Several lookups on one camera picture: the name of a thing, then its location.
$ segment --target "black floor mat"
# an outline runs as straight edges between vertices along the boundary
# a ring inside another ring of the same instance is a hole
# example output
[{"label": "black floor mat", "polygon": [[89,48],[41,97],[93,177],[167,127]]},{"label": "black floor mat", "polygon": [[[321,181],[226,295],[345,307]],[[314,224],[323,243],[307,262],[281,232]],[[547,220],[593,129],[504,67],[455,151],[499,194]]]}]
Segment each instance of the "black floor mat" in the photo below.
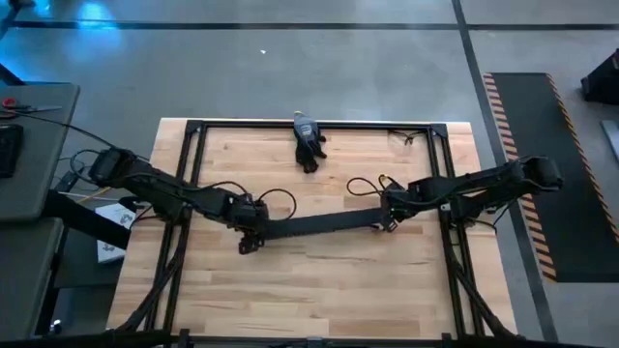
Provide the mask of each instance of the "black floor mat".
[{"label": "black floor mat", "polygon": [[520,199],[545,278],[619,281],[619,232],[550,75],[487,73],[484,80],[507,159],[548,156],[565,181],[558,192]]}]

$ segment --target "orange and black striped tape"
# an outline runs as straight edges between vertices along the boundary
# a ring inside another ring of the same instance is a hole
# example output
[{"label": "orange and black striped tape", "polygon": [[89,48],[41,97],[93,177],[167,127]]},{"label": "orange and black striped tape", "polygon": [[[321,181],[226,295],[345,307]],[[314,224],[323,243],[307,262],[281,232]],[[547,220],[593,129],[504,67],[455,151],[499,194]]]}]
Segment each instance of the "orange and black striped tape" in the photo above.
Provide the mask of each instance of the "orange and black striped tape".
[{"label": "orange and black striped tape", "polygon": [[561,101],[561,97],[559,96],[559,92],[557,91],[557,87],[554,84],[554,80],[549,73],[546,74],[548,77],[548,82],[550,82],[550,87],[552,88],[552,92],[554,92],[554,96],[557,99],[557,103],[559,104],[559,108],[561,109],[561,113],[565,117],[565,122],[568,124],[568,128],[570,129],[570,134],[572,135],[572,139],[574,140],[574,144],[578,149],[578,153],[580,154],[580,158],[582,159],[582,163],[584,164],[584,168],[589,174],[589,179],[591,180],[591,184],[593,185],[593,189],[595,189],[598,194],[598,199],[602,204],[602,209],[604,209],[604,213],[606,215],[606,219],[608,220],[608,224],[610,225],[610,229],[614,233],[615,241],[619,243],[619,230],[617,230],[617,225],[614,222],[614,218],[610,214],[608,209],[608,205],[604,201],[604,195],[602,194],[602,190],[600,189],[600,185],[596,180],[596,177],[593,175],[593,171],[591,170],[591,165],[589,165],[589,160],[584,156],[584,151],[582,151],[582,147],[580,146],[580,141],[578,141],[578,137],[576,136],[576,132],[574,129],[574,124],[572,123],[572,119],[570,118],[570,114],[568,113],[568,109],[565,107],[565,104]]},{"label": "orange and black striped tape", "polygon": [[[484,84],[486,86],[486,92],[490,101],[490,108],[492,109],[492,115],[494,116],[494,122],[498,128],[501,142],[503,143],[503,150],[505,157],[508,160],[518,159],[518,151],[514,136],[510,131],[510,124],[503,109],[503,102],[501,96],[496,88],[494,77],[491,73],[484,74]],[[544,230],[540,223],[540,217],[538,216],[533,202],[533,197],[530,194],[525,194],[518,199],[520,207],[524,215],[524,221],[526,223],[529,235],[533,240],[533,246],[535,247],[540,269],[542,275],[549,281],[556,281],[556,271],[554,269],[554,263],[550,256],[550,249],[545,241]]]}]

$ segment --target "glove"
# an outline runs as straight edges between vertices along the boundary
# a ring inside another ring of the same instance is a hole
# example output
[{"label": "glove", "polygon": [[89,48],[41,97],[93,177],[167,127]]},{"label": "glove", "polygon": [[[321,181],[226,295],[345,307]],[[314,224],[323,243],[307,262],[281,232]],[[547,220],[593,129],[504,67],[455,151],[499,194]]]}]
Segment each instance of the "glove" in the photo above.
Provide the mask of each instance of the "glove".
[{"label": "glove", "polygon": [[320,133],[316,121],[304,115],[300,111],[294,113],[294,136],[297,138],[295,158],[297,163],[303,166],[303,171],[313,173],[318,169],[318,163],[314,156],[326,159],[327,155],[322,152],[320,143],[327,139]]}]

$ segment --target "wooden table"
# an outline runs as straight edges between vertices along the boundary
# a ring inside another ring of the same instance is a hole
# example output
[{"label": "wooden table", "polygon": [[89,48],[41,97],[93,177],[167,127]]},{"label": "wooden table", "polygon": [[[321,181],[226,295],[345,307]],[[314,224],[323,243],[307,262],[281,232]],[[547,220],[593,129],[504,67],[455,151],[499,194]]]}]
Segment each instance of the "wooden table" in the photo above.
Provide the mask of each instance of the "wooden table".
[{"label": "wooden table", "polygon": [[[161,120],[153,165],[175,173],[186,122]],[[479,170],[470,125],[451,123],[448,130],[457,175]],[[377,196],[347,193],[345,184],[355,176],[376,182],[378,175],[388,174],[405,184],[431,175],[423,138],[405,146],[384,130],[325,130],[324,135],[329,157],[308,175],[295,163],[291,130],[209,129],[199,184],[232,180],[255,194],[288,189],[298,200],[296,216],[302,217],[377,207]],[[352,188],[368,190],[363,184]],[[272,218],[290,212],[283,194],[265,200]],[[162,231],[163,223],[156,220],[133,228],[110,328],[122,324],[150,289]],[[482,225],[467,233],[478,288],[515,331],[494,233]],[[239,239],[225,226],[193,215],[174,331],[372,338],[438,338],[455,331],[436,211],[418,214],[392,234],[360,228],[296,237],[267,242],[245,256],[238,254]],[[471,328],[467,297],[460,293]],[[166,298],[164,293],[156,328],[162,325]]]}]

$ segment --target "gray floor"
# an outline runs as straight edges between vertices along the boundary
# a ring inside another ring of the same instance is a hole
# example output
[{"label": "gray floor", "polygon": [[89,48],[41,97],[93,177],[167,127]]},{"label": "gray floor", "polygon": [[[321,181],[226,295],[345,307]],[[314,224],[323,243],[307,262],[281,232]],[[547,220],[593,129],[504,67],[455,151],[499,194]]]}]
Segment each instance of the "gray floor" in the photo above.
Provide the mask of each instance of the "gray floor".
[{"label": "gray floor", "polygon": [[[456,23],[450,0],[37,1],[18,20],[79,29],[12,28],[0,62],[30,81],[82,88],[74,124],[148,156],[161,117],[465,121],[483,167],[495,164],[458,30],[136,30],[123,22]],[[595,24],[616,0],[461,0],[469,23]],[[0,15],[4,9],[0,6]],[[577,88],[619,46],[619,31],[471,31],[482,72],[555,77],[585,153],[619,217],[619,164],[599,121],[619,109],[586,104]],[[99,145],[71,133],[64,153]],[[541,331],[511,223],[499,244],[521,334]],[[546,287],[561,341],[619,345],[619,286]]]}]

